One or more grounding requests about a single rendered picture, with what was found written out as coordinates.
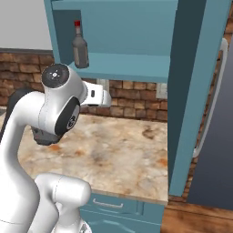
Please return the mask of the grey fridge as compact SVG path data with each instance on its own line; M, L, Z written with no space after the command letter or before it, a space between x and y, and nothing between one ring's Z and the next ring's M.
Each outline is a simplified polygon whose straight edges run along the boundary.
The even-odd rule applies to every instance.
M233 36L217 103L187 202L233 210Z

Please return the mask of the blue wall cabinet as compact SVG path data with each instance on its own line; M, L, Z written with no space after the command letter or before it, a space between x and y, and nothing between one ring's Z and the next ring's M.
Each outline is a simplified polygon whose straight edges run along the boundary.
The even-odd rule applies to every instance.
M166 83L178 0L44 0L57 63L74 67L74 22L87 41L81 77Z

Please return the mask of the blue drawer front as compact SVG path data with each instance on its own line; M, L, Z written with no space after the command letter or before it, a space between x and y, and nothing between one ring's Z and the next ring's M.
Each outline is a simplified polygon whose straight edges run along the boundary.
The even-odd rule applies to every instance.
M82 209L118 215L142 215L144 204L133 199L92 193Z

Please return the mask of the blue base cabinet door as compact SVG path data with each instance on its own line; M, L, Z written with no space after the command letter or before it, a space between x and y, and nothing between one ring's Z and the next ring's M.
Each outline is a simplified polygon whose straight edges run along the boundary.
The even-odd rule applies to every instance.
M94 211L80 210L93 233L160 233L160 225L130 218L121 218Z

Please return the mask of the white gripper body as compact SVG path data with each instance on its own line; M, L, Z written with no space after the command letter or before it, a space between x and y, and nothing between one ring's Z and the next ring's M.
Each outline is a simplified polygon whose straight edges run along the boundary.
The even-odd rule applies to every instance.
M100 107L111 107L111 102L112 102L111 95L105 89L103 89L100 92L99 106Z

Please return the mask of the white wall outlet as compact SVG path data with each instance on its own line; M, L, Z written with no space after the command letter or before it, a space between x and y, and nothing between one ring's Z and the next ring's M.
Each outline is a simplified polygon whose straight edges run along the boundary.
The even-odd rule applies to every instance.
M107 79L97 79L96 83L101 85L106 91L109 91L109 81Z
M156 98L167 99L167 84L157 83Z

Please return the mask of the dark liquor bottle red cap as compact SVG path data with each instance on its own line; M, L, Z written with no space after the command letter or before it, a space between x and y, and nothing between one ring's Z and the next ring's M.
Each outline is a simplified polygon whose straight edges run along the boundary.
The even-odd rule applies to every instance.
M75 30L76 30L76 36L72 42L74 62L77 68L87 68L89 67L87 42L82 37L80 21L76 20L74 22L74 25L75 25Z

